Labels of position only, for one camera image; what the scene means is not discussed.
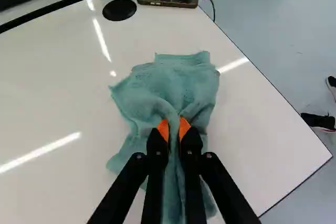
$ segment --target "phone charging cable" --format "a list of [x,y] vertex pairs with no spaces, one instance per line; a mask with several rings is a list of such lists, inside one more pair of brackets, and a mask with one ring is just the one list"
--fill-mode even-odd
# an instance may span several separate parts
[[213,22],[215,22],[215,19],[216,19],[216,9],[215,9],[215,4],[214,4],[214,1],[213,0],[209,0],[212,4],[212,10],[213,10],[213,15],[214,15],[214,18],[213,18]]

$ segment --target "shoe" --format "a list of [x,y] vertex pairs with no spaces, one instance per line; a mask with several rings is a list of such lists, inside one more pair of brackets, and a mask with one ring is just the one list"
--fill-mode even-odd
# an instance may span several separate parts
[[329,76],[326,78],[326,84],[328,86],[328,89],[334,96],[334,100],[336,102],[336,78],[334,76]]
[[312,128],[325,132],[336,132],[335,118],[328,115],[314,115],[309,113],[301,113],[302,119]]

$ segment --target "gray floor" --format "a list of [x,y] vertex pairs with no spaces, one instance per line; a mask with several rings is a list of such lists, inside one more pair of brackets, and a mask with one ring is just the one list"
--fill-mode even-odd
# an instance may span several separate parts
[[[336,0],[214,2],[219,27],[297,111],[323,108],[336,116],[324,82],[336,76]],[[201,7],[212,16],[209,3]],[[336,154],[336,139],[319,136]],[[262,216],[262,223],[336,223],[334,159]]]

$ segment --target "orange gripper tip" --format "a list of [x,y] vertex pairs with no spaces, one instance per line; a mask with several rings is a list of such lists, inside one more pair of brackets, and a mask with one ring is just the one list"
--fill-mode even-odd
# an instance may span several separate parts
[[183,116],[180,116],[180,128],[178,130],[178,136],[180,137],[180,141],[184,137],[185,133],[187,133],[187,131],[190,129],[190,127],[191,126],[188,121]]
[[169,140],[169,124],[167,119],[163,119],[156,127],[163,139],[168,143]]

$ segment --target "teal towel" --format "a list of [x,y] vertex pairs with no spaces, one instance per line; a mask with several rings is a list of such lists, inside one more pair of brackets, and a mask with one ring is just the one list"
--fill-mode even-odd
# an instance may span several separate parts
[[[219,72],[210,63],[209,52],[194,55],[155,55],[153,63],[135,66],[131,74],[110,87],[111,96],[131,132],[107,168],[119,173],[134,152],[146,153],[153,127],[166,118],[170,126],[170,156],[165,170],[163,223],[185,223],[184,175],[179,160],[177,133],[179,115],[197,127],[207,148],[206,127],[215,106]],[[216,214],[208,189],[203,185],[207,218]]]

